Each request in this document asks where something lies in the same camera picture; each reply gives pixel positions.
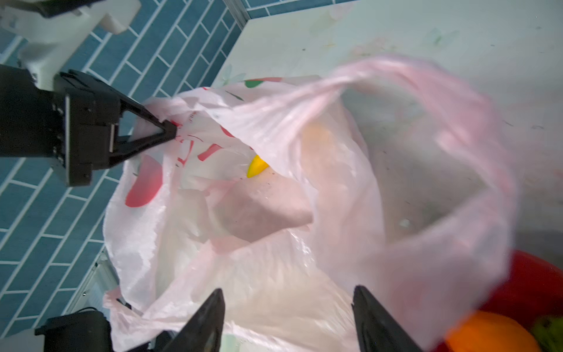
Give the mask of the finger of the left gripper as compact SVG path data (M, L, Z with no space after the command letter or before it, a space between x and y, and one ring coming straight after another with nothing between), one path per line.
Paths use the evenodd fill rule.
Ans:
M159 120L143 104L126 95L118 95L120 108L116 132L131 132L135 128L146 132L176 132L177 126L168 120Z
M173 140L176 133L176 130L165 131L135 140L130 140L130 136L117 137L111 151L111 166L115 167L146 150Z

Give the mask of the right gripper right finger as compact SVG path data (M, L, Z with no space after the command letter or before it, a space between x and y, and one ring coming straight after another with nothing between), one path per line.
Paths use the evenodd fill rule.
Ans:
M365 286L355 287L352 309L361 352L422 352Z

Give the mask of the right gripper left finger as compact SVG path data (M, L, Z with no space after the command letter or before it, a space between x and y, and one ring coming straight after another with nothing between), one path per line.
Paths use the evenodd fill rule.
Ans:
M225 311L223 291L217 288L163 352L220 352Z

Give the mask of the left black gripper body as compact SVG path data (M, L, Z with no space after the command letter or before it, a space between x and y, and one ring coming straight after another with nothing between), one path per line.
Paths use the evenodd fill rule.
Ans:
M121 162L121 94L86 73L56 75L52 91L24 69L1 66L1 156L49 158L66 186Z

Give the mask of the yellow fake banana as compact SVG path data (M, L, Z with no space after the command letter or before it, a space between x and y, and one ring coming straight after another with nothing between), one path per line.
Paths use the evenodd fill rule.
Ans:
M258 176L260 173L268 169L268 167L269 165L265 161L263 161L262 158L259 157L259 155L256 155L252 162L249 164L246 177L252 178Z

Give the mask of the orange fake fruit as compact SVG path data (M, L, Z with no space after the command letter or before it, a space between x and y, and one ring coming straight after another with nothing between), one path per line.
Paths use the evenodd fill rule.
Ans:
M518 322L503 315L477 311L445 338L451 351L541 351Z

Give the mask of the pink plastic bag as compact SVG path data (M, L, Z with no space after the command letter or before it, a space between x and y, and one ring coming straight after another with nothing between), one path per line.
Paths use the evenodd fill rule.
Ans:
M440 148L485 187L392 241L367 145L342 92L382 78L438 123ZM365 286L425 349L507 276L518 185L492 101L425 60L375 57L325 79L264 79L148 101L176 137L153 153L163 180L145 205L108 204L104 240L120 284L104 297L115 351L179 331L221 288L227 334L273 351L354 351L353 290ZM269 167L246 177L259 155Z

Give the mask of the green fake kiwi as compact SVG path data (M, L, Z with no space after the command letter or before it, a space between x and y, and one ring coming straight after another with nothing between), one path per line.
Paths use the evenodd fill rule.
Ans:
M535 322L531 334L541 351L563 352L562 317L545 316Z

